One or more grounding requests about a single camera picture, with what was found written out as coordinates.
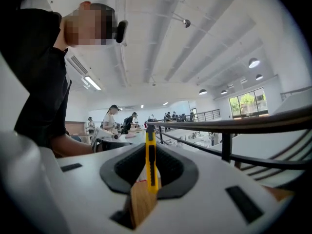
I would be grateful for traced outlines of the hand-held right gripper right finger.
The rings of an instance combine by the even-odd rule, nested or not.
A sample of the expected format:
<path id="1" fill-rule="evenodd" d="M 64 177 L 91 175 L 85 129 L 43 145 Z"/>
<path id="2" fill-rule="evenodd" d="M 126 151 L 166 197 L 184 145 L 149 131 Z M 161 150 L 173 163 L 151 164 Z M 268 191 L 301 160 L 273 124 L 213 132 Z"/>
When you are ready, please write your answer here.
<path id="1" fill-rule="evenodd" d="M 293 195 L 268 189 L 211 154 L 158 145 L 161 179 L 169 161 L 180 161 L 180 176 L 163 184 L 140 234 L 264 234 Z"/>

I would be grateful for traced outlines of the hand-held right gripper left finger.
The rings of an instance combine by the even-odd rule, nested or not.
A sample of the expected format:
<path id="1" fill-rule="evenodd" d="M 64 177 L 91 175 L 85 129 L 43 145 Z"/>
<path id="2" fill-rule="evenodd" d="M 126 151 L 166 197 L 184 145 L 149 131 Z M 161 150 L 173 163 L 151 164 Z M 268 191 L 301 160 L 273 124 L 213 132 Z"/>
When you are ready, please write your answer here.
<path id="1" fill-rule="evenodd" d="M 137 155 L 145 157 L 144 143 L 57 159 L 57 199 L 70 234 L 146 234 L 146 223 L 130 228 L 132 185 L 115 172 L 121 162 L 138 177 Z"/>

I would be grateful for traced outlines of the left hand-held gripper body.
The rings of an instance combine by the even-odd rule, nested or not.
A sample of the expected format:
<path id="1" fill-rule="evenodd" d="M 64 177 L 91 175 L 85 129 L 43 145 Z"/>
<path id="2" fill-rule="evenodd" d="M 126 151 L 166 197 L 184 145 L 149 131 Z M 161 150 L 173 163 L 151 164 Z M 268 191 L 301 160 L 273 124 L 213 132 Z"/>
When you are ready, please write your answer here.
<path id="1" fill-rule="evenodd" d="M 94 146 L 101 140 L 113 141 L 119 139 L 117 134 L 97 127 L 91 137 L 91 144 Z"/>

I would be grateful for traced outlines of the yellow small knife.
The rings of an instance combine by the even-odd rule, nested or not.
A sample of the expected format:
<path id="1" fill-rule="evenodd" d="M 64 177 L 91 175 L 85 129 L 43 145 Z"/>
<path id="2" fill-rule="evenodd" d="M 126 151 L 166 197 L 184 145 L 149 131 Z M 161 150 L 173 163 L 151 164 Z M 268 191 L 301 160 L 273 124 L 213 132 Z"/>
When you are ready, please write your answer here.
<path id="1" fill-rule="evenodd" d="M 146 130 L 145 150 L 148 191 L 157 194 L 158 176 L 156 167 L 156 135 L 152 125 L 149 125 Z"/>

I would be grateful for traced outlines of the person's left forearm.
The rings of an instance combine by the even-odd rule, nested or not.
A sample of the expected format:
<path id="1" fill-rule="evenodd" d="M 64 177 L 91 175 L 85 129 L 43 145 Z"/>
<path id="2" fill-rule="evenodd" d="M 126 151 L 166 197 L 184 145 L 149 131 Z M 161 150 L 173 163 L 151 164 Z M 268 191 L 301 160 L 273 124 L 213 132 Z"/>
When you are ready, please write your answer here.
<path id="1" fill-rule="evenodd" d="M 67 134 L 50 139 L 52 151 L 61 157 L 81 156 L 92 154 L 92 146 L 72 139 Z"/>

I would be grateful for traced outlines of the long ceiling light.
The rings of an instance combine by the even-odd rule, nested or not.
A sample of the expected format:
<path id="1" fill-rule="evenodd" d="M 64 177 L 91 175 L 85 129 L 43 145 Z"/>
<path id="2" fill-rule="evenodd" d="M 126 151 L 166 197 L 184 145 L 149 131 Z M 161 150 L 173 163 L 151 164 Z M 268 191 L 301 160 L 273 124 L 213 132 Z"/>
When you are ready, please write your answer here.
<path id="1" fill-rule="evenodd" d="M 96 90 L 98 90 L 98 91 L 101 90 L 100 86 L 98 86 L 98 84 L 96 84 L 90 76 L 86 76 L 84 79 L 85 79 L 89 84 L 91 84 Z"/>

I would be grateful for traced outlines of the ceiling air vent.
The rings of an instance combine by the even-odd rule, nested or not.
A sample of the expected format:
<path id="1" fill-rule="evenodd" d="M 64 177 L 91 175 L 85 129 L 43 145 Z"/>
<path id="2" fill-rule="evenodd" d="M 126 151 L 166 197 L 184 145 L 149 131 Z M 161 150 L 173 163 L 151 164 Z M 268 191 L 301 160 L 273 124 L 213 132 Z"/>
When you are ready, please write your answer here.
<path id="1" fill-rule="evenodd" d="M 88 74 L 87 69 L 83 66 L 83 64 L 77 59 L 75 55 L 72 55 L 70 58 L 67 58 L 66 60 L 81 75 L 85 76 Z"/>

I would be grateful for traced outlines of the black mezzanine railing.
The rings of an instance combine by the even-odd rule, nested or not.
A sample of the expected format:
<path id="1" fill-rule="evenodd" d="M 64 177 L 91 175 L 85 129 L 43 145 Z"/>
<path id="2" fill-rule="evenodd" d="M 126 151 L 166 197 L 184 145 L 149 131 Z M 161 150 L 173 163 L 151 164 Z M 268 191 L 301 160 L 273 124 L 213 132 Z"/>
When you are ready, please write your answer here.
<path id="1" fill-rule="evenodd" d="M 196 122 L 206 122 L 206 121 L 212 121 L 212 120 L 216 120 L 220 118 L 221 116 L 220 116 L 219 109 L 195 114 Z"/>

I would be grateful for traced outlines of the person's black clothed body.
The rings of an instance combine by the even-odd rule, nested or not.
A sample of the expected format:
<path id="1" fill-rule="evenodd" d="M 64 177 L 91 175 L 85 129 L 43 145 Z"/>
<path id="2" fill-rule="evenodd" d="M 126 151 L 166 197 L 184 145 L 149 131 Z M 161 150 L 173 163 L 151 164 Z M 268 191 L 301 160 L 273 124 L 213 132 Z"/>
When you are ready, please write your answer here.
<path id="1" fill-rule="evenodd" d="M 40 147 L 51 147 L 51 139 L 64 135 L 71 81 L 65 67 L 66 51 L 54 47 L 60 33 L 58 13 L 41 9 L 19 9 L 2 26 L 0 52 L 29 92 L 15 131 Z"/>

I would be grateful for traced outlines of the large window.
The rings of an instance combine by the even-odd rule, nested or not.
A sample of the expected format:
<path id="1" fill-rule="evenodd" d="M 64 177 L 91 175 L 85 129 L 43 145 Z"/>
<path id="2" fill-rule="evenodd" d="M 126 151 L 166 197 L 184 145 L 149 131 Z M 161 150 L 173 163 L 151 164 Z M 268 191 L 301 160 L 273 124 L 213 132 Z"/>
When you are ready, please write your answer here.
<path id="1" fill-rule="evenodd" d="M 229 99 L 233 119 L 261 117 L 269 114 L 264 88 Z"/>

